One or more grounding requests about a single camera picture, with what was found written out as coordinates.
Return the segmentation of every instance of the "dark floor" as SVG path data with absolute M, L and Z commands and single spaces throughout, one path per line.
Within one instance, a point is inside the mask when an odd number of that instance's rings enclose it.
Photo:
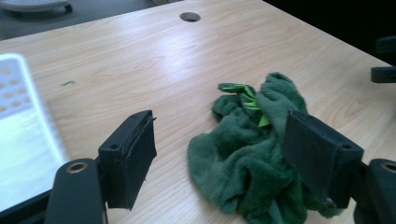
M 71 13 L 60 7 L 46 12 L 22 13 L 16 18 L 10 11 L 0 9 L 0 23 L 3 26 L 0 32 L 3 32 L 4 38 L 13 38 L 157 6 L 151 0 L 69 0 L 69 2 L 73 7 Z
M 264 0 L 387 63 L 396 52 L 378 54 L 375 41 L 396 35 L 395 0 Z

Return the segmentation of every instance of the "table hole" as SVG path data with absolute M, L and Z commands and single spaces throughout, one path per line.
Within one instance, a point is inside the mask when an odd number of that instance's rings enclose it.
M 195 21 L 199 21 L 201 19 L 200 15 L 193 13 L 193 12 L 181 13 L 180 18 L 183 21 L 188 21 L 188 22 L 195 22 Z

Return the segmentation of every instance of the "wooden table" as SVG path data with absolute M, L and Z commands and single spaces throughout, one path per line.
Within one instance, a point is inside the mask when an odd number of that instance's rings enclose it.
M 72 159 L 95 158 L 127 116 L 153 110 L 158 156 L 132 212 L 109 210 L 110 223 L 243 223 L 207 203 L 187 168 L 189 141 L 216 126 L 220 82 L 259 88 L 284 73 L 365 162 L 396 160 L 396 87 L 370 81 L 386 64 L 260 0 L 187 0 L 1 41 L 5 52 L 27 58 Z M 306 223 L 353 223 L 353 209 Z

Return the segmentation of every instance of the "green towel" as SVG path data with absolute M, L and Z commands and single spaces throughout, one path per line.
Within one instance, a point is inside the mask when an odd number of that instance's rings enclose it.
M 338 214 L 318 202 L 282 156 L 287 112 L 307 113 L 293 82 L 273 73 L 258 92 L 230 83 L 219 89 L 233 93 L 213 104 L 219 126 L 193 137 L 188 149 L 191 179 L 202 194 L 248 223 L 304 223 L 307 209 Z

